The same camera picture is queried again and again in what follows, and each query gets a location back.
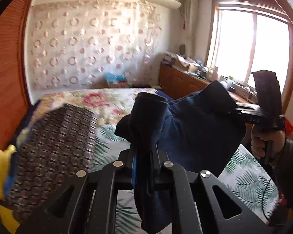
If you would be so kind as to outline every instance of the black cable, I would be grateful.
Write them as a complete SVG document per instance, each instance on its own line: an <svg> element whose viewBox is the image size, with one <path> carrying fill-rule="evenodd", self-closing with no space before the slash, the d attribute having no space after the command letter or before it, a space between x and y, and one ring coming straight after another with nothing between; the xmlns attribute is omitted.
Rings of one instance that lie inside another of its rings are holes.
<svg viewBox="0 0 293 234"><path fill-rule="evenodd" d="M281 157L282 157L282 155L283 155L283 152L284 152L284 149L285 149L285 145L286 145L286 142L287 142L287 130L286 130L286 128L284 129L284 133L285 133L284 145L283 145L283 147L282 147L281 152L279 153L280 156L279 156L279 160L278 160L278 163L277 163L277 165L276 165L276 168L278 168L278 166L279 166L279 162L280 162L280 160L281 160ZM263 196L262 196L262 212L263 212L264 217L267 219L268 222L270 222L270 220L268 219L268 217L267 217L266 214L265 214L263 203L264 203L264 195L265 195L265 192L266 192L266 190L267 190L267 188L268 188L269 183L270 183L271 180L272 180L272 178L269 179L268 184L266 185L265 190L264 190L264 192L263 192ZM276 225L276 226L283 226L284 224L274 224L274 225Z"/></svg>
<svg viewBox="0 0 293 234"><path fill-rule="evenodd" d="M181 15L181 17L182 17L182 19L183 19L183 21L184 21L184 18L183 18L183 16L182 16L182 13L181 13L181 9L179 8L179 12L180 12L180 15Z"/></svg>

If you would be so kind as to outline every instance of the white curtain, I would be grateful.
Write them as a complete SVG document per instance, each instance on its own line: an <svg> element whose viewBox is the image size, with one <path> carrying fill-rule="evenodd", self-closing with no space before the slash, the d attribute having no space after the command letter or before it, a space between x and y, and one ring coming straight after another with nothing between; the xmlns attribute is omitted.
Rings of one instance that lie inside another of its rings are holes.
<svg viewBox="0 0 293 234"><path fill-rule="evenodd" d="M195 32L197 25L197 8L198 0L185 0L184 2L184 18L186 31L186 55L190 58L194 57Z"/></svg>

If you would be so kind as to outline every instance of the pink flower pattern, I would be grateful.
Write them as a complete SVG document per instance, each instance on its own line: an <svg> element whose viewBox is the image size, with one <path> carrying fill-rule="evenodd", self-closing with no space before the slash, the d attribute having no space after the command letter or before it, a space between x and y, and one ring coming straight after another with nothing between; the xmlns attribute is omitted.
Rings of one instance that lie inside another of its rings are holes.
<svg viewBox="0 0 293 234"><path fill-rule="evenodd" d="M116 113L116 114L118 114L118 115L121 115L122 114L121 113L121 110L118 110L118 109L114 109L113 112Z"/></svg>
<svg viewBox="0 0 293 234"><path fill-rule="evenodd" d="M84 97L82 102L89 107L110 106L110 101L104 93L90 93Z"/></svg>

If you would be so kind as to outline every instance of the black handle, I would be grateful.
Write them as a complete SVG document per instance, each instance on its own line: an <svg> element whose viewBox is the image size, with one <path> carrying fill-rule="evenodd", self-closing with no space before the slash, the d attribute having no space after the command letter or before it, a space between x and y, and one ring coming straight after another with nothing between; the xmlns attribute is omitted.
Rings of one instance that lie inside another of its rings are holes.
<svg viewBox="0 0 293 234"><path fill-rule="evenodd" d="M265 141L265 162L264 164L269 164L269 159L272 151L273 141Z"/></svg>

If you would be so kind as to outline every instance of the window frame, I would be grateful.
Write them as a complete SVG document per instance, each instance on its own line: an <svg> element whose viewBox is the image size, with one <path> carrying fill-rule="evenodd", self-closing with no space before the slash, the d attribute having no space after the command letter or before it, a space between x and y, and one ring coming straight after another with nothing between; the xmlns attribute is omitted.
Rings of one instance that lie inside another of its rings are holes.
<svg viewBox="0 0 293 234"><path fill-rule="evenodd" d="M250 74L251 74L251 68L254 60L255 55L255 43L256 43L256 31L257 31L257 16L256 15L263 15L268 16L270 18L279 20L283 23L288 24L289 27L289 38L290 38L290 46L289 46L289 63L288 63L288 69L287 69L287 76L285 85L282 92L282 111L285 113L288 104L290 102L290 98L293 91L293 24L291 23L288 16L283 12L281 7L274 1L274 0L212 0L212 15L211 15L211 24L210 24L210 33L209 33L209 40L208 40L208 46L206 50L206 59L204 62L204 66L206 67L212 67L213 64L215 64L216 54L219 47L219 24L220 24L220 17L219 17L219 11L222 9L219 9L221 7L220 4L227 5L226 2L235 2L233 3L233 7L235 8L226 8L223 10L234 10L234 11L243 11L247 13L253 14L253 22L254 22L254 35L253 35L253 42L252 42L252 48L250 51L250 60L249 60L249 67L247 70L247 75L244 82L239 82L243 85L247 85ZM243 5L239 5L238 2L247 2L251 3L254 6L245 5L249 10L240 10L239 8L243 7Z"/></svg>

